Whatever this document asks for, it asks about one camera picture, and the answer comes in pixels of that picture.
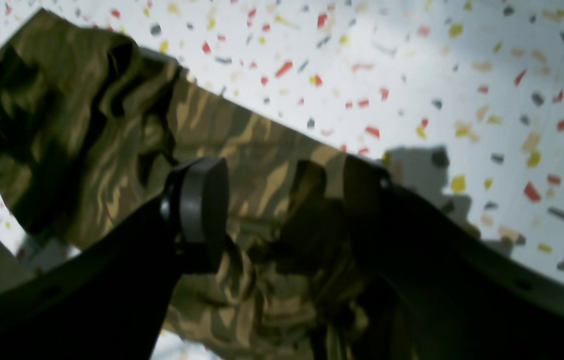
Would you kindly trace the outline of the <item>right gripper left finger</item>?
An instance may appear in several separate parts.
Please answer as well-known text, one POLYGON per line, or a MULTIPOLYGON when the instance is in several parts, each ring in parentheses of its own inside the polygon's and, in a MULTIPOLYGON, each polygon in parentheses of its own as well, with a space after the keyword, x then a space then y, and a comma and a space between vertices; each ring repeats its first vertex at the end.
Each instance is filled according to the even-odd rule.
POLYGON ((227 161, 168 174, 161 194, 81 255, 0 294, 0 360, 147 360, 184 274, 218 271, 227 161))

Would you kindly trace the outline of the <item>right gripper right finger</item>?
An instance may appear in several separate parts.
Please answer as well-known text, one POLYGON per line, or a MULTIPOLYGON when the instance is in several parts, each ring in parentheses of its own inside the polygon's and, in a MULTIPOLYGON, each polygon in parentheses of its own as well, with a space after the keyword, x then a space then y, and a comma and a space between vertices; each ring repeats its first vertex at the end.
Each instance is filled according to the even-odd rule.
POLYGON ((564 360, 564 285, 506 259, 379 162, 350 156, 359 265, 387 281, 422 360, 564 360))

